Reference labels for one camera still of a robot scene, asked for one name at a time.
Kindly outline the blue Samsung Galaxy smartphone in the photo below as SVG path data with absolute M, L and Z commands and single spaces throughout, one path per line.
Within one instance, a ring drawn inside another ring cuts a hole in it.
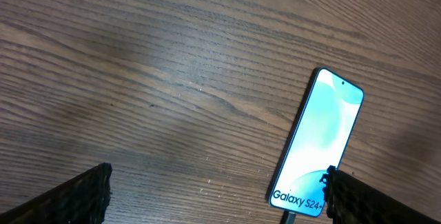
M 320 216 L 328 167 L 340 165 L 365 94 L 327 68 L 316 68 L 307 86 L 267 192 L 285 211 Z

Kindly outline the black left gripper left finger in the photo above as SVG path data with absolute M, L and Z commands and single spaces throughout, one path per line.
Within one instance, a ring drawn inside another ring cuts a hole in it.
M 112 166 L 101 163 L 1 214 L 2 223 L 101 224 L 110 204 Z

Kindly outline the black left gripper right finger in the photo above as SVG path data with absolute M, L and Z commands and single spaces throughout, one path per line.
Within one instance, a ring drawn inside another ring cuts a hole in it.
M 333 224 L 440 224 L 332 165 L 320 181 Z

